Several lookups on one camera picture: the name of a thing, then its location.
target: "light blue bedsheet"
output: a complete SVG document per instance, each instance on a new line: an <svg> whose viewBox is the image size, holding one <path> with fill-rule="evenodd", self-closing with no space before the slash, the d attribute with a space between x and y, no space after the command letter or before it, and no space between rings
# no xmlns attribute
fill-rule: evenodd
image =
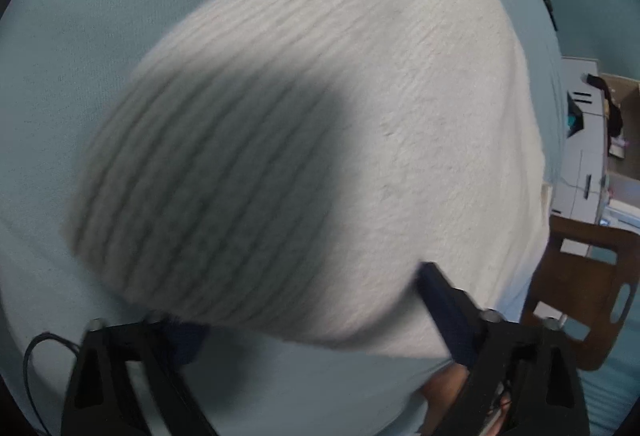
<svg viewBox="0 0 640 436"><path fill-rule="evenodd" d="M0 298L22 351L51 330L79 340L86 321L134 321L140 311L105 290L73 260L59 228L82 143L129 71L168 27L205 0L13 0L0 20ZM529 64L531 96L555 182L565 96L556 36L542 0L502 0ZM504 305L505 309L517 305ZM0 352L0 371L18 401L17 350ZM44 382L62 394L71 365L53 344L34 354ZM340 354L254 334L216 330L186 370L223 436L367 435L407 406L440 361ZM60 402L36 399L50 427ZM424 412L410 404L386 434L406 434Z"/></svg>

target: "white cabinet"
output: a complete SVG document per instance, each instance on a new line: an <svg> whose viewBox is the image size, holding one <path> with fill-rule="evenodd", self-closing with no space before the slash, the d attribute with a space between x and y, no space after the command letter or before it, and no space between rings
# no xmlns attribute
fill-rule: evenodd
<svg viewBox="0 0 640 436"><path fill-rule="evenodd" d="M575 193L575 187L571 187L562 181L558 182L554 200L551 204L551 212L563 218L570 218L571 211L574 209Z"/></svg>
<svg viewBox="0 0 640 436"><path fill-rule="evenodd" d="M582 110L584 127L566 139L560 181L551 204L553 214L585 223L595 223L606 162L606 120L602 92L582 82L583 74L598 74L597 63L588 59L562 59L562 82ZM585 256L589 247L565 241L562 251Z"/></svg>
<svg viewBox="0 0 640 436"><path fill-rule="evenodd" d="M563 58L562 82L583 113L602 115L602 92L583 81L587 74L598 74L598 63L591 59Z"/></svg>

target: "white drawer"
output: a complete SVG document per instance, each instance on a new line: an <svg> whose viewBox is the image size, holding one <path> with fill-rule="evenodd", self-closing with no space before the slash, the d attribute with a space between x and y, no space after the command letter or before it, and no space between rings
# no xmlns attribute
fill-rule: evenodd
<svg viewBox="0 0 640 436"><path fill-rule="evenodd" d="M572 149L572 147L575 147L574 143L568 145L564 150L560 177L564 183L577 187L580 177L580 158L582 157L582 150Z"/></svg>
<svg viewBox="0 0 640 436"><path fill-rule="evenodd" d="M582 115L584 127L575 135L566 139L564 150L567 153L591 151L592 153L604 153L604 118L585 113Z"/></svg>
<svg viewBox="0 0 640 436"><path fill-rule="evenodd" d="M603 171L602 153L583 151L580 157L580 174L578 176L578 193L588 192L600 193L600 184Z"/></svg>
<svg viewBox="0 0 640 436"><path fill-rule="evenodd" d="M595 223L598 215L599 192L590 192L585 195L582 189L575 193L574 206L571 209L571 219L585 223Z"/></svg>
<svg viewBox="0 0 640 436"><path fill-rule="evenodd" d="M554 190L554 199L551 202L551 212L563 218L570 218L574 208L576 189L564 182L558 182Z"/></svg>
<svg viewBox="0 0 640 436"><path fill-rule="evenodd" d="M580 87L569 93L583 113L602 115L602 91L580 81Z"/></svg>

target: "black cable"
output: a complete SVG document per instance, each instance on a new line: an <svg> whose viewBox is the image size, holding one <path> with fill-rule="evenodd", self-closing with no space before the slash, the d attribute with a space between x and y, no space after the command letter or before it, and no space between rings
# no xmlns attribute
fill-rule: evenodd
<svg viewBox="0 0 640 436"><path fill-rule="evenodd" d="M24 350L24 356L22 358L22 380L24 381L24 389L27 392L27 398L29 399L29 403L31 404L31 408L33 409L33 412L36 415L36 418L38 418L38 421L40 422L40 425L42 425L42 428L44 429L44 432L46 432L47 436L51 436L51 432L49 432L49 429L47 429L47 426L44 425L44 422L42 421L42 418L40 417L40 413L38 412L38 409L36 408L35 403L33 402L33 397L31 396L31 390L29 388L29 359L31 358L31 353L33 352L33 349L40 344L41 342L44 342L45 340L55 340L55 342L59 342L60 344L62 344L65 348L67 348L69 351L71 351L76 358L78 358L78 354L80 352L80 348L79 346L74 343L71 342L71 340L67 340L63 337L60 337L59 335L56 335L55 333L50 333L48 331L45 331L44 333L41 333L40 335L36 335L35 337L33 337L33 339L31 339L31 342L29 342L29 345L27 346L27 349Z"/></svg>

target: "black cloth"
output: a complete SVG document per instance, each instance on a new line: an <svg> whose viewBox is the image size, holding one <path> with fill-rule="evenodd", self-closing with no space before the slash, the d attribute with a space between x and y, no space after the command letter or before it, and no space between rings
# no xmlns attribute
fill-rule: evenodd
<svg viewBox="0 0 640 436"><path fill-rule="evenodd" d="M587 84L589 86L593 86L599 90L602 90L604 93L604 98L606 98L609 103L609 120L607 121L607 134L609 137L617 137L622 133L622 113L620 112L620 108L613 103L611 100L611 91L609 90L609 86L606 81L602 77L598 77L596 75L587 75Z"/></svg>

